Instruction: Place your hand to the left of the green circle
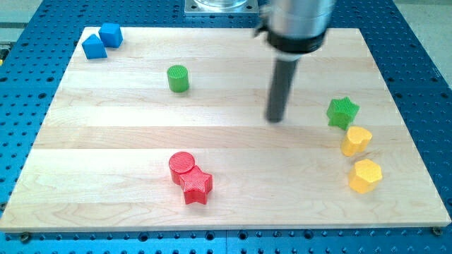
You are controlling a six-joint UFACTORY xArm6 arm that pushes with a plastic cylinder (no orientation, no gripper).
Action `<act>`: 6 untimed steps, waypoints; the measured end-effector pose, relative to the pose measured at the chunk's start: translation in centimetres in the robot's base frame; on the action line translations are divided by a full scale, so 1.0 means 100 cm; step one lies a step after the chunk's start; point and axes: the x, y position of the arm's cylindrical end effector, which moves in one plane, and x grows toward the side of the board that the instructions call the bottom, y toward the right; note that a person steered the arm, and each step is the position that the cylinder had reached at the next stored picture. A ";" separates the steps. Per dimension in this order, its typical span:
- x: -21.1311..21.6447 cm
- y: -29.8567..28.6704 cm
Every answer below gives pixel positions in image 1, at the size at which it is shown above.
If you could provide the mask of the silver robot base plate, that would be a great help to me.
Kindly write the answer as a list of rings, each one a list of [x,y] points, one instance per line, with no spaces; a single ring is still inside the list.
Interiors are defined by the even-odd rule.
[[[186,16],[258,13],[257,0],[185,0]]]

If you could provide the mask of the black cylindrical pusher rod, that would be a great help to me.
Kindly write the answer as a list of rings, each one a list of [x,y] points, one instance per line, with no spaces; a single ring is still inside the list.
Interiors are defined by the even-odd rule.
[[[271,123],[283,120],[299,59],[299,54],[278,52],[276,55],[266,106],[266,119]]]

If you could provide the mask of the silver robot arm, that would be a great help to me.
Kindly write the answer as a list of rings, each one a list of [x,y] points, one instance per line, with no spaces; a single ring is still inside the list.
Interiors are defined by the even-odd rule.
[[[273,0],[259,14],[255,36],[266,33],[275,50],[275,65],[266,105],[266,119],[283,120],[300,58],[318,50],[331,21],[335,0]]]

